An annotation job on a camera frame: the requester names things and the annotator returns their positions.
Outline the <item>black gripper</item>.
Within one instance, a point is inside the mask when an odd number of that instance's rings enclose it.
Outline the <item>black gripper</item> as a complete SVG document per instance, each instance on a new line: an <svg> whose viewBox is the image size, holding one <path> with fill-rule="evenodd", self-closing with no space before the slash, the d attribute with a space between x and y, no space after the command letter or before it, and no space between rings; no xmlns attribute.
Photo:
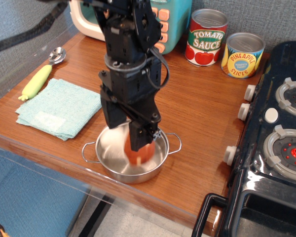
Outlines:
<svg viewBox="0 0 296 237"><path fill-rule="evenodd" d="M161 85L161 61L145 56L134 63L104 57L108 71L101 71L101 104L109 129L130 119L131 150L138 151L155 139L161 120L154 102Z"/></svg>

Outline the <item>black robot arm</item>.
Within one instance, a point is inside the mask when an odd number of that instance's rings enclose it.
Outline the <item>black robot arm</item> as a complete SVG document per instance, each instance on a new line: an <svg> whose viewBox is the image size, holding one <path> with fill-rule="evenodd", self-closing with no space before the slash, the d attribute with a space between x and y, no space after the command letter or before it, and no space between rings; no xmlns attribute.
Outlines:
<svg viewBox="0 0 296 237"><path fill-rule="evenodd" d="M162 77L168 64L156 43L161 38L148 0L88 0L105 37L107 70L102 81L101 103L109 128L127 119L131 149L137 151L158 137L161 120L155 104L157 92L169 80Z"/></svg>

